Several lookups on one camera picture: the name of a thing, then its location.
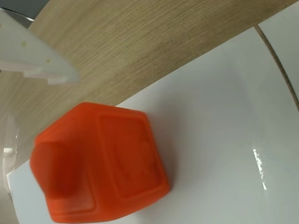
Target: orange cube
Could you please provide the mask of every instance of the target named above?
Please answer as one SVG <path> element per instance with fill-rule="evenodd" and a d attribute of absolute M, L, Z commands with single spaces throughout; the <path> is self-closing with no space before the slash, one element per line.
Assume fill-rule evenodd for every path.
<path fill-rule="evenodd" d="M 59 223 L 114 220 L 170 191 L 143 112 L 82 103 L 40 133 L 30 159 Z"/>

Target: wood grain surface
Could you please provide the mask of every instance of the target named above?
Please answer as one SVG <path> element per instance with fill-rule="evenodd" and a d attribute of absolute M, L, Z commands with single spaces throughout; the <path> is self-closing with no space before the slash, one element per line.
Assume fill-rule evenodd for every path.
<path fill-rule="evenodd" d="M 30 30 L 74 64 L 81 82 L 48 86 L 2 72 L 0 142 L 10 113 L 20 128 L 19 166 L 29 158 L 34 137 L 74 105 L 117 105 L 294 2 L 50 0 Z M 0 223 L 17 223 L 5 194 L 1 189 Z"/>

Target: white plate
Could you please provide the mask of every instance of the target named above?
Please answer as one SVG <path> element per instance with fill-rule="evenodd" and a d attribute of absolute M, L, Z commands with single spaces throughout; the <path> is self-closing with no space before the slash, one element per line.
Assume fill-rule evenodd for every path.
<path fill-rule="evenodd" d="M 299 2 L 259 24 L 299 96 Z"/>
<path fill-rule="evenodd" d="M 173 188 L 111 223 L 299 223 L 299 116 L 254 29 L 119 106 L 148 114 Z M 20 224 L 53 223 L 28 162 L 9 183 Z"/>

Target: orange rubber block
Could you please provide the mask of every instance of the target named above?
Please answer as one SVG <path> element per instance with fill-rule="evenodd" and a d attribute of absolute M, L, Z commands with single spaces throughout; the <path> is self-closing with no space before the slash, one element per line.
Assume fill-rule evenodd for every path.
<path fill-rule="evenodd" d="M 170 191 L 143 112 L 82 103 L 35 140 L 30 167 L 58 223 L 114 220 Z"/>

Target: white plastic piece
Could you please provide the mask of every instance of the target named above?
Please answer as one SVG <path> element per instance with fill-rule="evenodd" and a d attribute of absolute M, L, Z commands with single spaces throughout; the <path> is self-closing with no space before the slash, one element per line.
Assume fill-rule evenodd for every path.
<path fill-rule="evenodd" d="M 0 70 L 44 78 L 49 84 L 79 81 L 79 72 L 50 46 L 0 9 Z"/>

